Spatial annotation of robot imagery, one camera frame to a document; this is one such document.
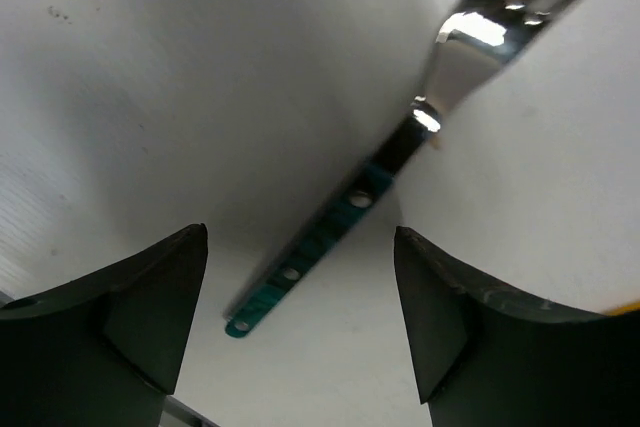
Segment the fork with teal handle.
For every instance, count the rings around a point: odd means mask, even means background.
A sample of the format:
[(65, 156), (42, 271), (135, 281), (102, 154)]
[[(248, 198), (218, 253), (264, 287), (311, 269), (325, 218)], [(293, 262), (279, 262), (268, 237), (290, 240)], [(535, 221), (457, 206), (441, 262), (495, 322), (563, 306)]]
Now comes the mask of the fork with teal handle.
[(444, 118), (518, 59), (580, 0), (457, 0), (438, 28), (422, 91), (401, 121), (259, 269), (224, 313), (225, 333), (249, 335), (435, 141)]

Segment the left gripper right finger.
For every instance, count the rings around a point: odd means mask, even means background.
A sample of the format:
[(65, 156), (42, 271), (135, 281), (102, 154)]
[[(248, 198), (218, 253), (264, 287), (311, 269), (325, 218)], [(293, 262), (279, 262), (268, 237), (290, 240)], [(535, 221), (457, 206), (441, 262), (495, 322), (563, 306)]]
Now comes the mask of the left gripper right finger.
[(394, 268), (419, 399), (436, 426), (635, 426), (639, 315), (530, 294), (408, 227)]

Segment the yellow pikachu cloth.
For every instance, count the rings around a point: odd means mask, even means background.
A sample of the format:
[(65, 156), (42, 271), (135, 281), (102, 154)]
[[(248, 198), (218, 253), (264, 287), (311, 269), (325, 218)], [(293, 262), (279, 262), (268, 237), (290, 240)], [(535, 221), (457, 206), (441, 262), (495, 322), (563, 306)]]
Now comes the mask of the yellow pikachu cloth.
[(623, 315), (626, 313), (639, 311), (640, 310), (640, 301), (635, 301), (626, 305), (622, 305), (619, 307), (615, 307), (607, 312), (610, 316)]

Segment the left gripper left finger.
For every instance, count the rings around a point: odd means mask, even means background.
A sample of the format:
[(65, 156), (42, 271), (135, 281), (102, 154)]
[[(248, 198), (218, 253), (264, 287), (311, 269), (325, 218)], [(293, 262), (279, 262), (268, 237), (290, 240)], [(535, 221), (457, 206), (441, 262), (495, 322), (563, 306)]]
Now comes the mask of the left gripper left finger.
[(2, 425), (158, 425), (177, 386), (207, 257), (207, 229), (191, 224), (2, 306)]

